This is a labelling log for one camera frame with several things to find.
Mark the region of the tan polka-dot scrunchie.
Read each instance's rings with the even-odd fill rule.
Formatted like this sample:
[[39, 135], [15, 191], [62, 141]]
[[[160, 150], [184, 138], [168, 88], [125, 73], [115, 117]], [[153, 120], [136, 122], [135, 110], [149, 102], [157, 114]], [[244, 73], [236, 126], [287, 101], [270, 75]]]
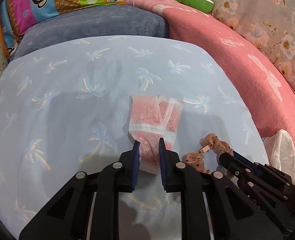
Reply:
[[183, 156], [182, 161], [185, 164], [192, 166], [195, 170], [201, 173], [210, 174], [211, 171], [205, 166], [205, 153], [213, 151], [217, 157], [220, 157], [223, 153], [228, 153], [232, 157], [234, 156], [233, 148], [225, 142], [219, 139], [214, 133], [209, 133], [205, 138], [201, 140], [202, 147], [192, 153], [187, 153]]

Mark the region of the pink mesh sachet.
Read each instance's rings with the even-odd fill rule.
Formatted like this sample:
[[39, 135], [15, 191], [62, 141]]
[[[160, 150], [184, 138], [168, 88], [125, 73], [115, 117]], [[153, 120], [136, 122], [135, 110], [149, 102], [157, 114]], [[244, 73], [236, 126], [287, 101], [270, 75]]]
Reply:
[[165, 96], [134, 95], [128, 132], [140, 143], [140, 169], [159, 174], [159, 140], [172, 150], [183, 109], [183, 101]]

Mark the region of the white lined trash bin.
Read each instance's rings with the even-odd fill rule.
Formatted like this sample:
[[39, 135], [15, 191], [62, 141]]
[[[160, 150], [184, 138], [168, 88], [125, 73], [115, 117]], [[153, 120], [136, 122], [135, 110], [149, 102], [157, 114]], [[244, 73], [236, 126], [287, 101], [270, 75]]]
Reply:
[[290, 134], [280, 129], [263, 139], [269, 165], [295, 179], [295, 146]]

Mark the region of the pink blanket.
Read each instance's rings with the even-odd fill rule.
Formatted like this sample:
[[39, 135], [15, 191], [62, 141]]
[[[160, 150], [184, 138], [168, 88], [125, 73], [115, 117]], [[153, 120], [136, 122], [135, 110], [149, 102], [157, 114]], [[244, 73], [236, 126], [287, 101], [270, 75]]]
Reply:
[[126, 0], [169, 24], [169, 37], [203, 48], [238, 90], [260, 135], [286, 130], [295, 146], [295, 92], [277, 68], [250, 42], [213, 16], [176, 0]]

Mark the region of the grey floral quilt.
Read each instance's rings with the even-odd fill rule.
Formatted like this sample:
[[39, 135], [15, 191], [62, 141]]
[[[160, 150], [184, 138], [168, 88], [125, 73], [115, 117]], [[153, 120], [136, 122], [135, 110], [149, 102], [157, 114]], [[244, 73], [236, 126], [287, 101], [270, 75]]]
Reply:
[[212, 15], [261, 51], [295, 91], [295, 0], [215, 0]]

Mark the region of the blue-grey velvet cushion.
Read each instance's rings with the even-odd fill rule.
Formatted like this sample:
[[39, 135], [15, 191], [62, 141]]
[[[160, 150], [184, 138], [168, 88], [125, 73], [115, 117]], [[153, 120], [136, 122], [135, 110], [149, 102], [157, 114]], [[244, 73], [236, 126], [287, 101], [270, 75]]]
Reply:
[[68, 12], [31, 26], [11, 60], [79, 38], [113, 35], [169, 37], [162, 16], [132, 5], [108, 5]]

